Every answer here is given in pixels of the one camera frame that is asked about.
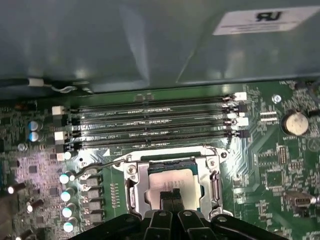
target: sticker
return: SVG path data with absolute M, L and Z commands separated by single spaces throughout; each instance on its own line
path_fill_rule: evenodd
M 213 35 L 284 32 L 296 28 L 320 10 L 320 6 L 227 12 Z

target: cpu socket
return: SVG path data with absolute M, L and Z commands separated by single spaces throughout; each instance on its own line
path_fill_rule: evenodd
M 220 163 L 227 160 L 225 149 L 190 146 L 133 151 L 114 161 L 123 172 L 129 213 L 142 219 L 147 211 L 160 209 L 160 192 L 180 189 L 185 209 L 198 210 L 208 220 L 223 209 Z

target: motherboard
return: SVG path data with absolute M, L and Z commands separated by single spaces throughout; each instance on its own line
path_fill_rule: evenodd
M 67 240 L 143 218 L 159 191 L 181 188 L 208 219 L 219 210 L 320 240 L 317 88 L 287 79 L 3 102 L 0 239 Z

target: gray metal cover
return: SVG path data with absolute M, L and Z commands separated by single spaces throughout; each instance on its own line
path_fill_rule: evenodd
M 318 75 L 320 14 L 288 32 L 212 35 L 226 12 L 319 0 L 6 0 L 0 79 L 89 81 L 95 92 Z M 50 90 L 0 89 L 3 98 Z

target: green circuit board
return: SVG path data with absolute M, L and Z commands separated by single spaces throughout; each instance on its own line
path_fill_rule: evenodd
M 305 192 L 317 200 L 320 195 L 320 117 L 306 116 L 307 131 L 300 136 L 289 134 L 283 127 L 283 119 L 292 111 L 301 111 L 304 115 L 308 115 L 309 111 L 320 108 L 307 90 L 297 88 L 296 83 L 297 81 L 288 79 L 86 96 L 63 95 L 59 98 L 13 102 L 9 106 L 3 103 L 0 108 L 0 137 L 3 139 L 3 149 L 0 153 L 2 188 L 5 190 L 13 180 L 28 183 L 27 188 L 18 193 L 18 208 L 12 218 L 13 224 L 9 234 L 14 239 L 27 229 L 42 228 L 46 239 L 64 240 L 93 227 L 90 219 L 85 217 L 89 212 L 82 207 L 85 203 L 82 183 L 74 181 L 63 185 L 59 182 L 59 176 L 67 170 L 79 171 L 85 165 L 107 163 L 127 153 L 146 148 L 162 148 L 165 151 L 166 148 L 210 145 L 226 149 L 230 153 L 228 160 L 220 166 L 224 209 L 233 213 L 236 218 L 291 240 L 318 239 L 315 238 L 320 236 L 320 208 L 317 204 L 312 204 L 302 212 L 297 211 L 284 195 L 287 191 Z M 122 144 L 121 141 L 118 143 L 118 136 L 120 139 L 124 134 L 119 130 L 121 133 L 115 131 L 111 135 L 113 137 L 108 139 L 108 141 L 113 140 L 113 144 L 105 146 L 100 144 L 94 147 L 88 145 L 78 149 L 71 159 L 64 161 L 57 159 L 54 132 L 72 131 L 72 128 L 67 126 L 57 130 L 52 122 L 53 106 L 92 109 L 94 106 L 110 107 L 140 103 L 148 109 L 148 104 L 146 105 L 148 102 L 170 101 L 167 105 L 161 105 L 159 109 L 165 111 L 165 107 L 169 108 L 170 104 L 181 99 L 211 98 L 238 92 L 247 94 L 244 104 L 247 106 L 245 117 L 248 118 L 249 124 L 245 129 L 248 130 L 249 137 L 233 137 L 229 140 L 225 137 L 191 137 L 146 146 L 140 143 Z M 185 105 L 181 111 L 196 112 L 207 107 L 206 104 Z M 90 114 L 92 118 L 103 117 L 94 111 Z M 74 118 L 82 116 L 76 111 L 69 115 Z M 32 120 L 43 123 L 42 141 L 28 140 L 30 134 L 28 123 Z M 104 127 L 110 127 L 108 124 L 105 122 Z M 80 130 L 90 131 L 91 126 L 92 123 L 82 123 Z M 194 125 L 179 129 L 178 133 L 191 136 L 221 129 L 220 126 Z M 103 143 L 102 139 L 106 139 L 104 137 L 103 134 L 99 135 L 98 141 Z M 95 139 L 97 136 L 90 135 L 90 138 Z M 18 151 L 19 143 L 26 143 L 27 149 Z M 30 166 L 37 166 L 37 170 L 31 171 Z M 100 185 L 103 188 L 101 197 L 104 199 L 102 218 L 107 221 L 127 212 L 124 175 L 112 167 L 104 168 L 99 174 Z M 80 209 L 77 227 L 71 233 L 67 233 L 63 230 L 66 218 L 61 214 L 66 203 L 61 201 L 60 193 L 70 186 L 78 189 L 77 197 L 72 202 L 79 205 Z M 41 211 L 26 213 L 26 203 L 30 199 L 43 199 Z

